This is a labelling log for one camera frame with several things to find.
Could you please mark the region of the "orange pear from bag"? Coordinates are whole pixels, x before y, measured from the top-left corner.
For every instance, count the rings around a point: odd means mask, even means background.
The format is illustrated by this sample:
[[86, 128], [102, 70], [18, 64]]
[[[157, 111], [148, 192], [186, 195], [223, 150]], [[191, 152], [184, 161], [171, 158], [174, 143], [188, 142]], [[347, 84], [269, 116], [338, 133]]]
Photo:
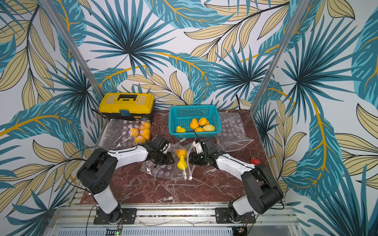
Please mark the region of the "orange pear from bag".
[[199, 123], [198, 123], [198, 120], [196, 118], [192, 119], [191, 123], [190, 123], [190, 128], [192, 130], [195, 130], [196, 128], [199, 127]]

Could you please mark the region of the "yellow fruit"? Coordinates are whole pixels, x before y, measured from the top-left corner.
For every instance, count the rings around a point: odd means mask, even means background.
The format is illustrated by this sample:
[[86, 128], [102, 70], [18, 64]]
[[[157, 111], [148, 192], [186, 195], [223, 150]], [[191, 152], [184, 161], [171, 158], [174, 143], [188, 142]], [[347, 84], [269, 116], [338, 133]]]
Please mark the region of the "yellow fruit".
[[205, 130], [202, 128], [202, 127], [198, 127], [195, 129], [195, 132], [196, 133], [199, 133], [199, 132], [204, 132]]

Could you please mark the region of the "yellow pear long neck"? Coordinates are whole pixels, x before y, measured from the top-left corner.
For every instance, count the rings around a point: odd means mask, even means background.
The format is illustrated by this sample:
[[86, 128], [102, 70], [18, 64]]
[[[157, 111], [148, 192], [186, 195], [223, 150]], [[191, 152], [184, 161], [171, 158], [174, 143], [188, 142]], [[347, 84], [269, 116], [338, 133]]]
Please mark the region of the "yellow pear long neck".
[[188, 164], [186, 162], [186, 158], [184, 155], [181, 155], [180, 157], [180, 160], [179, 162], [177, 163], [177, 167], [180, 169], [180, 170], [186, 170], [188, 168]]

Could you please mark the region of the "clear zip-top bag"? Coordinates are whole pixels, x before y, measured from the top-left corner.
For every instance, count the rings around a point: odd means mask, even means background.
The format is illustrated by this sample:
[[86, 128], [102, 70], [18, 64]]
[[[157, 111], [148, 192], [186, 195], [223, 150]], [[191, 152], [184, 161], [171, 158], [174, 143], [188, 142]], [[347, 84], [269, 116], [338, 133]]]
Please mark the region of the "clear zip-top bag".
[[238, 113], [220, 112], [222, 131], [215, 136], [217, 148], [225, 152], [239, 151], [254, 141], [248, 138]]

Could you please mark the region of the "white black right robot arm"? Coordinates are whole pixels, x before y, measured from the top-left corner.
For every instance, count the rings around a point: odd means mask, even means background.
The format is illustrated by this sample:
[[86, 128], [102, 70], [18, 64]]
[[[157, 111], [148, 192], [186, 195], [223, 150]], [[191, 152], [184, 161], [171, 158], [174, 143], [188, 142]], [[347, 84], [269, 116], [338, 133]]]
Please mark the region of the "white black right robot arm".
[[256, 214], [263, 214], [277, 203], [283, 203], [284, 194], [271, 170], [264, 164], [248, 164], [217, 150], [211, 139], [195, 139], [188, 162], [196, 166], [211, 166], [239, 179], [246, 195], [232, 201], [228, 207], [215, 209], [218, 224], [256, 221]]

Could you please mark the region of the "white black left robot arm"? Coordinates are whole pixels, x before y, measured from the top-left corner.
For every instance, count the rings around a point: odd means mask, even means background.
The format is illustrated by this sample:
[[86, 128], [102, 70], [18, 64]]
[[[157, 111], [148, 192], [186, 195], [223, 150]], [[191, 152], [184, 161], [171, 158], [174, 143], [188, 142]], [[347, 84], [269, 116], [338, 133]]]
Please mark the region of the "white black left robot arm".
[[152, 161], [156, 165], [174, 163], [170, 143], [162, 136], [135, 147], [120, 150], [95, 149], [77, 172], [77, 178], [95, 199], [96, 214], [106, 223], [116, 224], [123, 218], [119, 202], [110, 188], [115, 170], [137, 162]]

